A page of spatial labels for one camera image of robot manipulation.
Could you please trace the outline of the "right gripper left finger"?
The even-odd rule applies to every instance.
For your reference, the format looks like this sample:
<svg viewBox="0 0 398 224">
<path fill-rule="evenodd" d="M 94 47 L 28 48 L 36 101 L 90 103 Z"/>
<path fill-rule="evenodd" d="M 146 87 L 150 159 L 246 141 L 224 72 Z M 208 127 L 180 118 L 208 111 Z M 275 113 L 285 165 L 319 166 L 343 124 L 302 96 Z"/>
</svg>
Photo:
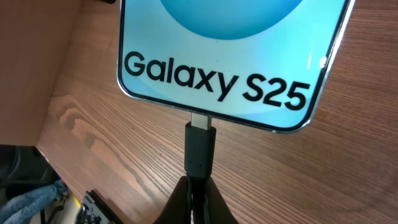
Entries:
<svg viewBox="0 0 398 224">
<path fill-rule="evenodd" d="M 190 223 L 188 206 L 188 178 L 182 176 L 154 224 Z"/>
</svg>

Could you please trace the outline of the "Galaxy S25 smartphone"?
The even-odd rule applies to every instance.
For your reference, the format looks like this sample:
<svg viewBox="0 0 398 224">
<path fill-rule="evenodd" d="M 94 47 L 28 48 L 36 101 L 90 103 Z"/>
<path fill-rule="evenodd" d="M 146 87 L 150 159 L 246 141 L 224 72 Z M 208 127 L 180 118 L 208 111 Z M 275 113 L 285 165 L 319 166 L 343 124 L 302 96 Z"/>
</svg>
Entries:
<svg viewBox="0 0 398 224">
<path fill-rule="evenodd" d="M 354 2 L 122 1 L 131 98 L 275 133 L 313 118 Z"/>
</svg>

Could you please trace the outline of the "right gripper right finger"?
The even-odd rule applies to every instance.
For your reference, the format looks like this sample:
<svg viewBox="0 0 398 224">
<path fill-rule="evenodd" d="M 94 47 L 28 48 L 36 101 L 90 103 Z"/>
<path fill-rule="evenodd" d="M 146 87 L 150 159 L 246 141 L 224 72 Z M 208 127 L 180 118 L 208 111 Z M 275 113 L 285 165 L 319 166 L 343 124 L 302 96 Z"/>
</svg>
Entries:
<svg viewBox="0 0 398 224">
<path fill-rule="evenodd" d="M 205 184 L 204 203 L 205 223 L 238 224 L 224 198 L 218 190 L 215 181 L 210 177 Z"/>
</svg>

